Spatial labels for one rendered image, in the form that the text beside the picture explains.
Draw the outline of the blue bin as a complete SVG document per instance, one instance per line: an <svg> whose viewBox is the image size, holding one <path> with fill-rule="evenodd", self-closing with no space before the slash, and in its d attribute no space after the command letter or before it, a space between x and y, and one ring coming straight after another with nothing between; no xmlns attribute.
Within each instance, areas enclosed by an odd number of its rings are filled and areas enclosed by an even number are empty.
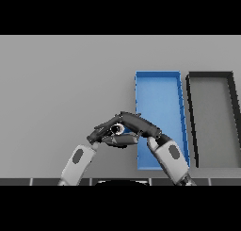
<svg viewBox="0 0 241 231"><path fill-rule="evenodd" d="M183 84L179 71L136 71L136 113L176 141L190 165Z"/></svg>

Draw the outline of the dark grey bin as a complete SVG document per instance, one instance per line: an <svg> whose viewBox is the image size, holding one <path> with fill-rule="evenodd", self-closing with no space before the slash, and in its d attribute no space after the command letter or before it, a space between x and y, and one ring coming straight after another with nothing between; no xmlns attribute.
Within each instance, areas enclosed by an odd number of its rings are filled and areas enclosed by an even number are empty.
<svg viewBox="0 0 241 231"><path fill-rule="evenodd" d="M233 72L185 78L197 168L241 168L241 112Z"/></svg>

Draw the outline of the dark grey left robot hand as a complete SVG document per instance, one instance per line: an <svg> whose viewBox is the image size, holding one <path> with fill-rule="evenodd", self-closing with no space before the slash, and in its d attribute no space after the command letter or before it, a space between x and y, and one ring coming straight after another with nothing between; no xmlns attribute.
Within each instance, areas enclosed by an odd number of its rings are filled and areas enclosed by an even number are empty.
<svg viewBox="0 0 241 231"><path fill-rule="evenodd" d="M90 144L94 142L101 142L102 138L110 131L112 125L118 123L121 120L120 115L115 115L109 121L99 124L94 127L94 130L87 136L87 140Z"/></svg>

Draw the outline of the blue pipe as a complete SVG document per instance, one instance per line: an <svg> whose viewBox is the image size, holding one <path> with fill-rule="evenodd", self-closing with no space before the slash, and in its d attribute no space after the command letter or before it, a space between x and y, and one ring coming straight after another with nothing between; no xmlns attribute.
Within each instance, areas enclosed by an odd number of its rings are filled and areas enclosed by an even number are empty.
<svg viewBox="0 0 241 231"><path fill-rule="evenodd" d="M114 124L111 127L111 132L114 135L124 135L124 134L130 134L131 130L125 127L123 124Z"/></svg>

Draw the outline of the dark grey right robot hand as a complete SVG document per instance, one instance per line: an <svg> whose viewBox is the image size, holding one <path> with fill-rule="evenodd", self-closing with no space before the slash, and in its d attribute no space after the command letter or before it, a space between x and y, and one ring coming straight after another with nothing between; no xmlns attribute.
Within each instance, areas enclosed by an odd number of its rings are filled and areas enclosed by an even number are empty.
<svg viewBox="0 0 241 231"><path fill-rule="evenodd" d="M153 137L156 140L160 139L162 136L169 137L166 134L162 133L162 130L140 117L139 114L132 114L129 112L122 111L120 114L121 120L117 124L123 124L125 127L133 132L131 134L124 135L114 135L110 131L102 138L102 142L106 143L109 146L126 148L128 145L134 145L138 143L140 137L148 138Z"/></svg>

